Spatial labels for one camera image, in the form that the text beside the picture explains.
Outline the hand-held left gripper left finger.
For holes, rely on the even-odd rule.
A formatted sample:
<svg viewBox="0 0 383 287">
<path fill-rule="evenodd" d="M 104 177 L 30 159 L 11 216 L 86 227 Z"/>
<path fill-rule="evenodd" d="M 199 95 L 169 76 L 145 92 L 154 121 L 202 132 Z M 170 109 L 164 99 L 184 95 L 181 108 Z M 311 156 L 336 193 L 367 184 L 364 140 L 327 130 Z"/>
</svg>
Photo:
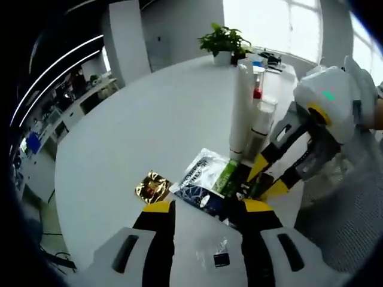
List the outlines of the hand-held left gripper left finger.
<svg viewBox="0 0 383 287">
<path fill-rule="evenodd" d="M 175 201 L 147 205 L 95 251 L 90 286 L 169 286 L 175 252 Z"/>
</svg>

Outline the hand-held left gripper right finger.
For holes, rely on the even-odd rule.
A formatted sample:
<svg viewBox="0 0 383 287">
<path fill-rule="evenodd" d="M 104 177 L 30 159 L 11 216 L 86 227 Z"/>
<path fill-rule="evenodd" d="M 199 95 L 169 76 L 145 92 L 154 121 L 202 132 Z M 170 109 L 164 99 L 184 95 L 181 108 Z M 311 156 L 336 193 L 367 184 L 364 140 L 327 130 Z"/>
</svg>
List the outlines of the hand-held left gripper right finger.
<svg viewBox="0 0 383 287">
<path fill-rule="evenodd" d="M 333 270 L 320 249 L 285 228 L 262 201 L 239 202 L 241 250 L 248 286 L 332 286 Z"/>
</svg>

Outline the person's right hand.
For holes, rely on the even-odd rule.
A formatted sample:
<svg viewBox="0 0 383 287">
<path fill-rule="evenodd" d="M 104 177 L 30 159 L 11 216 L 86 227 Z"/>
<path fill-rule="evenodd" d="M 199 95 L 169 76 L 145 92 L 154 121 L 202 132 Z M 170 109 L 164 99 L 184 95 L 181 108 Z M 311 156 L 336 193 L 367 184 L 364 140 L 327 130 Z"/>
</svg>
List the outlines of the person's right hand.
<svg viewBox="0 0 383 287">
<path fill-rule="evenodd" d="M 375 103 L 372 112 L 367 115 L 362 115 L 359 121 L 359 126 L 369 130 L 382 130 L 383 119 L 382 119 L 383 103 L 382 99 L 378 99 Z"/>
</svg>

